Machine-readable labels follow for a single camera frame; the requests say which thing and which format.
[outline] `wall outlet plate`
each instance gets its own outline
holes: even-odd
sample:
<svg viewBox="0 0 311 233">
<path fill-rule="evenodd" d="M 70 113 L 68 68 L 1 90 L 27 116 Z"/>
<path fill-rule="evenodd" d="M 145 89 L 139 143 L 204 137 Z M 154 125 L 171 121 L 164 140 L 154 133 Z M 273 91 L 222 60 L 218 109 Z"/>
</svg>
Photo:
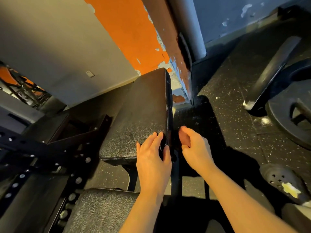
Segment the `wall outlet plate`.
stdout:
<svg viewBox="0 0 311 233">
<path fill-rule="evenodd" d="M 90 70 L 86 71 L 86 74 L 87 74 L 90 78 L 92 78 L 92 77 L 95 76 L 95 74 L 93 74 Z"/>
</svg>

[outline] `leather upholstery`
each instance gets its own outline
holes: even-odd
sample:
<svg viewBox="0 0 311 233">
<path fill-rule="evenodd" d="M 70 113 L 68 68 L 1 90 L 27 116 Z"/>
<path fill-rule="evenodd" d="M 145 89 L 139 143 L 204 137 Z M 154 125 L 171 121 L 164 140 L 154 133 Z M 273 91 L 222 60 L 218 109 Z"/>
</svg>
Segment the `leather upholstery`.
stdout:
<svg viewBox="0 0 311 233">
<path fill-rule="evenodd" d="M 64 233 L 118 232 L 139 193 L 92 188 L 79 197 Z"/>
<path fill-rule="evenodd" d="M 165 135 L 161 149 L 170 145 L 172 106 L 165 68 L 136 79 L 100 148 L 100 159 L 112 165 L 136 163 L 136 142 L 143 143 L 154 131 Z"/>
</svg>

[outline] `yellow star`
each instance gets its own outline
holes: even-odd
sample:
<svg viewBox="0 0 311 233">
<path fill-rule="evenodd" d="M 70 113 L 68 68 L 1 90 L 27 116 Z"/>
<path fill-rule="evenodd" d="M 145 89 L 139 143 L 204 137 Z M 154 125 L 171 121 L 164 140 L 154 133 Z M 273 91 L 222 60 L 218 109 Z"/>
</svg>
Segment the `yellow star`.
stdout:
<svg viewBox="0 0 311 233">
<path fill-rule="evenodd" d="M 298 198 L 298 194 L 301 193 L 300 190 L 293 187 L 292 184 L 289 182 L 287 182 L 286 184 L 282 183 L 282 187 L 286 193 L 290 193 L 296 199 Z"/>
</svg>

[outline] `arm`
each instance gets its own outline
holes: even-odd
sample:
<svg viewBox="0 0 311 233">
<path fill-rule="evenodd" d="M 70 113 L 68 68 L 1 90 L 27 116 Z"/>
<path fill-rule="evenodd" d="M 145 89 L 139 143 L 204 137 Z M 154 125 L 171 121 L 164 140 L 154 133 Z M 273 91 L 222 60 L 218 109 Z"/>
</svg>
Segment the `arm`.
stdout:
<svg viewBox="0 0 311 233">
<path fill-rule="evenodd" d="M 217 168 L 206 138 L 185 126 L 181 127 L 179 137 L 187 163 L 212 188 L 236 233 L 296 232 Z"/>
<path fill-rule="evenodd" d="M 165 146 L 163 161 L 159 157 L 159 146 L 163 133 L 154 132 L 137 147 L 137 171 L 141 192 L 120 233 L 153 232 L 154 224 L 163 200 L 164 191 L 172 170 L 169 147 Z"/>
</svg>

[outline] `forearm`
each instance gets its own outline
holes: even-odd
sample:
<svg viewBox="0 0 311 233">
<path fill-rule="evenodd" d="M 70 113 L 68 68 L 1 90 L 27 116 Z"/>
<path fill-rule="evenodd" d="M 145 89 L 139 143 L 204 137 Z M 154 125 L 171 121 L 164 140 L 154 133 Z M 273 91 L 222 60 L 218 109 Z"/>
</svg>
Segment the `forearm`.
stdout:
<svg viewBox="0 0 311 233">
<path fill-rule="evenodd" d="M 216 166 L 202 177 L 214 191 L 232 228 L 239 232 L 296 232 L 251 198 Z"/>
<path fill-rule="evenodd" d="M 141 193 L 119 232 L 152 232 L 162 199 L 162 196 Z"/>
</svg>

